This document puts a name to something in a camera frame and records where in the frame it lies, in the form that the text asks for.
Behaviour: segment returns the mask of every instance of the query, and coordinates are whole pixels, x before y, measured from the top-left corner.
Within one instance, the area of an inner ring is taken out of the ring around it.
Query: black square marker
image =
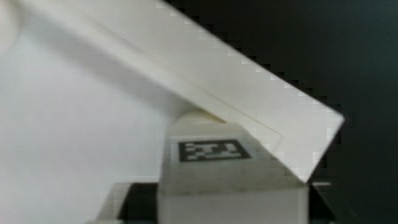
[[[179,161],[202,162],[250,158],[236,140],[188,141],[179,143]]]

